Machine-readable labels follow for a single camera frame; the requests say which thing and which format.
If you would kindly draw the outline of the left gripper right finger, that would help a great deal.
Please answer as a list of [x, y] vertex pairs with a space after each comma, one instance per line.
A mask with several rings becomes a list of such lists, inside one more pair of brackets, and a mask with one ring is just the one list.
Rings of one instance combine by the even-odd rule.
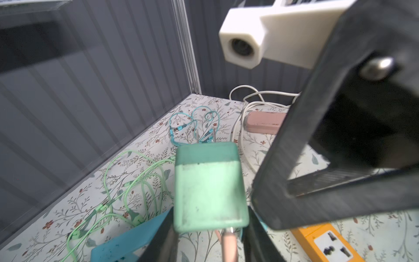
[[243, 228], [245, 262], [285, 262], [250, 206], [248, 211], [249, 225]]

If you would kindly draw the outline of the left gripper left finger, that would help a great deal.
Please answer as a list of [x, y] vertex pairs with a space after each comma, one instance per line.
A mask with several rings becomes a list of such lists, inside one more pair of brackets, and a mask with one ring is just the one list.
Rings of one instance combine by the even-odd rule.
[[173, 207], [137, 262], [176, 262], [179, 234], [173, 225]]

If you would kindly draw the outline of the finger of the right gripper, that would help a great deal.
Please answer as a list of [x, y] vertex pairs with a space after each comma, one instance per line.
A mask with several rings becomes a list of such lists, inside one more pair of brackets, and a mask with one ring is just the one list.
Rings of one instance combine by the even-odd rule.
[[419, 206], [419, 3], [338, 20], [253, 182], [272, 229]]

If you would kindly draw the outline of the light green charger plug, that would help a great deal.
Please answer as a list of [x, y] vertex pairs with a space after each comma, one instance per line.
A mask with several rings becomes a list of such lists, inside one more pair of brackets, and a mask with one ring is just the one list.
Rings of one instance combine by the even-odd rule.
[[173, 226], [178, 233], [244, 228], [249, 212], [233, 142], [181, 145], [175, 159]]

